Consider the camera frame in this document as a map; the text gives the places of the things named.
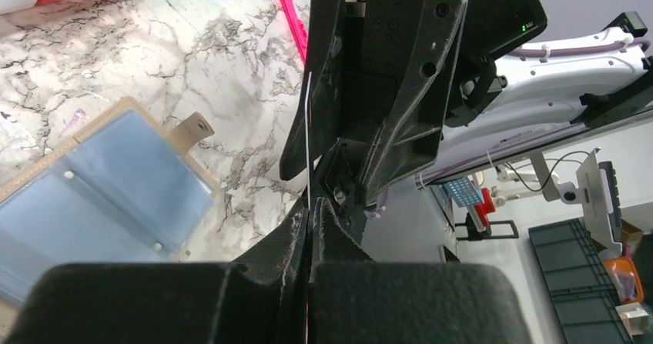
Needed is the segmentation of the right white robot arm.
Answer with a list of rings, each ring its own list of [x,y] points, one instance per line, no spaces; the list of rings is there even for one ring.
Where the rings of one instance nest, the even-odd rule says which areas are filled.
[[[644,22],[538,42],[540,0],[310,0],[300,103],[280,159],[350,205],[459,179],[651,110]]]

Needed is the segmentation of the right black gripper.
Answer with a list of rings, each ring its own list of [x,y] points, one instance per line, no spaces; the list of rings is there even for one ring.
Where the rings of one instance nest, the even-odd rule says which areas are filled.
[[[540,0],[310,0],[300,100],[280,178],[306,168],[309,71],[312,159],[338,144],[333,195],[342,209],[364,209],[435,162],[443,126],[475,120],[504,86],[498,59],[547,22]]]

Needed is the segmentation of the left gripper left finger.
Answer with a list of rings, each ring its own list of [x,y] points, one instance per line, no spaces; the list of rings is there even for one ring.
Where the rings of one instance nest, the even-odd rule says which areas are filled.
[[[35,285],[8,343],[300,343],[308,211],[232,262],[65,264]]]

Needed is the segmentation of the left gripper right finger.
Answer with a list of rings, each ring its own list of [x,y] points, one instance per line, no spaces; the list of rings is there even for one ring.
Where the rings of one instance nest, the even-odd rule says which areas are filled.
[[[343,230],[330,201],[311,210],[311,343],[529,343],[514,287],[499,269],[377,262]]]

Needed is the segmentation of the beige card holder wallet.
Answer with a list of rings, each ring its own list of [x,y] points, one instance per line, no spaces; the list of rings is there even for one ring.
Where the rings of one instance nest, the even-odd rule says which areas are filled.
[[[61,264],[167,262],[218,191],[189,153],[212,134],[199,113],[166,131],[125,97],[2,186],[2,300]]]

